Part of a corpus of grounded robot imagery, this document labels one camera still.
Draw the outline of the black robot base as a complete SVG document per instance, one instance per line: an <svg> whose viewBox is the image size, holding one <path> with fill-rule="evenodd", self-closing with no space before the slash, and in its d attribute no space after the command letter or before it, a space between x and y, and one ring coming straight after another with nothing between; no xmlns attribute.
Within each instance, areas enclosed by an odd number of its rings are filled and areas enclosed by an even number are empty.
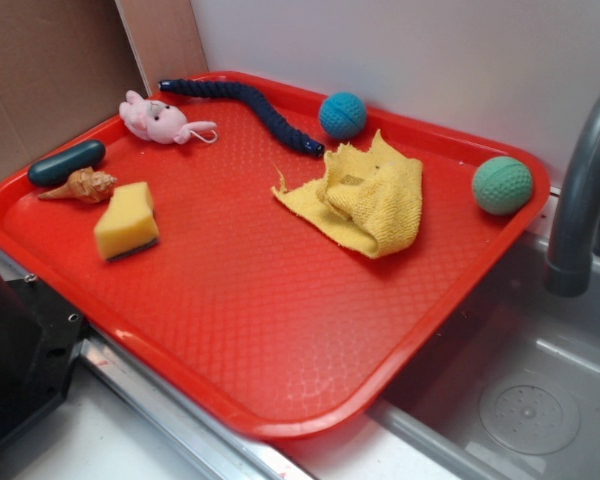
<svg viewBox="0 0 600 480"><path fill-rule="evenodd" d="M65 401L84 330L43 280L0 275L0 450Z"/></svg>

